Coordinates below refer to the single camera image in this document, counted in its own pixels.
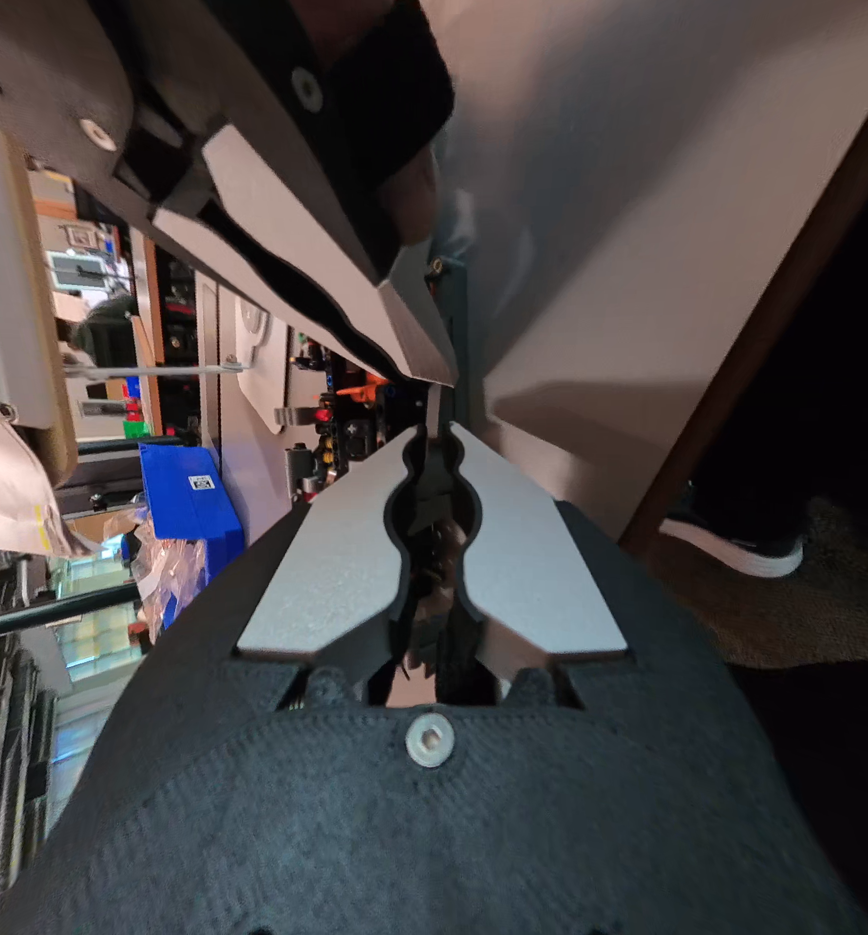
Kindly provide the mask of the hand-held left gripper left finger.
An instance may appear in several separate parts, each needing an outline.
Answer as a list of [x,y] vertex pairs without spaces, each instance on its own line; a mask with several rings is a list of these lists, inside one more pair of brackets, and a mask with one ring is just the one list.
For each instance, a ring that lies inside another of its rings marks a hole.
[[415,606],[417,480],[415,426],[315,497],[238,639],[239,657],[338,669],[366,704],[385,705]]

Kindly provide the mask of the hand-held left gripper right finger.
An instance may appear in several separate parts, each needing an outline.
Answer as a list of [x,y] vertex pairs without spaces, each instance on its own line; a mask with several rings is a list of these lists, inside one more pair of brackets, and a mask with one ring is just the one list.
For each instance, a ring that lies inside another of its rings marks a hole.
[[453,604],[444,625],[444,699],[495,702],[524,671],[628,654],[603,592],[554,498],[458,423],[444,427]]

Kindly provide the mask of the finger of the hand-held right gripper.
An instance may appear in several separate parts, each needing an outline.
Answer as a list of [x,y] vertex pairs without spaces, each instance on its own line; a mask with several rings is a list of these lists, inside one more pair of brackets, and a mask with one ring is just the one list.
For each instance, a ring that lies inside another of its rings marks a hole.
[[230,220],[259,247],[314,280],[356,337],[383,352],[406,377],[455,385],[453,346],[425,279],[428,241],[401,248],[390,271],[374,282],[233,125],[215,134],[202,152]]
[[374,284],[304,215],[255,210],[236,220],[205,206],[190,219],[161,208],[155,224],[232,292],[381,376],[404,376]]

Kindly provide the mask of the lego car model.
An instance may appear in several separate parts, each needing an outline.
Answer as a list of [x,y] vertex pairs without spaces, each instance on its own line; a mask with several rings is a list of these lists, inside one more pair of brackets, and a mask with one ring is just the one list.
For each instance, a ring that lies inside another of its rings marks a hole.
[[454,421],[470,425],[471,381],[467,272],[456,258],[437,256],[425,275],[428,290],[451,339],[459,368],[454,388],[428,389],[406,380],[392,382],[370,374],[340,354],[303,334],[289,363],[302,371],[320,372],[326,388],[316,402],[304,408],[278,410],[285,426],[312,425],[318,444],[303,455],[303,442],[287,449],[288,488],[295,501],[310,502],[327,486],[351,472],[357,464],[415,425],[426,428],[431,457],[417,476],[426,480],[412,501],[395,506],[411,559],[409,596],[399,622],[392,627],[392,647],[402,658],[390,661],[373,675],[367,688],[371,704],[386,704],[396,684],[396,667],[404,679],[421,670],[436,676],[440,632],[447,625],[455,591],[455,565],[465,533],[453,518],[452,501],[438,487],[446,470],[436,433]]

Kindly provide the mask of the lego instruction booklet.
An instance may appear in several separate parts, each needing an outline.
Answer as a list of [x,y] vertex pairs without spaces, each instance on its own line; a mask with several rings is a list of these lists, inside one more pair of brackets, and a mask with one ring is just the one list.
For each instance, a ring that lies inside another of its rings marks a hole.
[[41,462],[0,412],[0,552],[75,558],[94,547],[63,520]]

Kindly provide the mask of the bags of lego pieces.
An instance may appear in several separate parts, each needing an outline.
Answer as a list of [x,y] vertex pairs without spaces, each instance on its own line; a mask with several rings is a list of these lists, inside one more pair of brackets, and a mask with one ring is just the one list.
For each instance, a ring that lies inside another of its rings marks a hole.
[[207,548],[203,540],[163,539],[147,508],[137,512],[130,561],[140,600],[138,617],[152,644],[206,587]]

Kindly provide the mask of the blue bin with lego bags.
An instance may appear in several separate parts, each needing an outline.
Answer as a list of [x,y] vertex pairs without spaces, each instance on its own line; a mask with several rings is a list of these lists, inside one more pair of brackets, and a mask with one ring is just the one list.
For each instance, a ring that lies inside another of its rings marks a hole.
[[245,548],[240,520],[211,455],[202,447],[156,444],[139,445],[138,454],[145,508],[157,535],[205,541],[207,587]]

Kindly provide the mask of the person's right hand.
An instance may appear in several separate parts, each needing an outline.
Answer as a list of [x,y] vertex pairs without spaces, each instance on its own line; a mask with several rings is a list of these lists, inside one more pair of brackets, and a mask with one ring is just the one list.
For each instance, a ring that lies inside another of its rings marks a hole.
[[[394,2],[292,1],[290,5],[327,71],[383,21]],[[438,210],[438,172],[433,145],[428,143],[376,190],[405,246],[431,236]]]

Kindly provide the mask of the white book stand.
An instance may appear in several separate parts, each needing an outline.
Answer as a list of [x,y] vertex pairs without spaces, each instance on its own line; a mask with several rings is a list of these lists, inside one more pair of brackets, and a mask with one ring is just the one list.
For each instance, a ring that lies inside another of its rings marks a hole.
[[55,486],[141,440],[222,449],[223,385],[274,435],[289,329],[123,226],[0,133],[0,423]]

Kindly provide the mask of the person's black white shoe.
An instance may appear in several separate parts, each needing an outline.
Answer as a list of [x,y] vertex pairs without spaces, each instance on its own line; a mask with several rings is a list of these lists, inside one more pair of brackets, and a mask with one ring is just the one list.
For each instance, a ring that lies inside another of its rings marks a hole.
[[698,485],[687,482],[661,521],[660,535],[682,542],[740,575],[780,580],[802,566],[805,537],[800,530],[778,539],[728,535],[717,530],[701,504]]

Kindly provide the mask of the person's black trousers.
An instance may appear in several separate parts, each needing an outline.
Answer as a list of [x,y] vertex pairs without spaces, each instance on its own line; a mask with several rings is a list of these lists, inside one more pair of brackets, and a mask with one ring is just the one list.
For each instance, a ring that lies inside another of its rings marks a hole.
[[728,535],[805,536],[815,497],[868,513],[868,199],[690,481]]

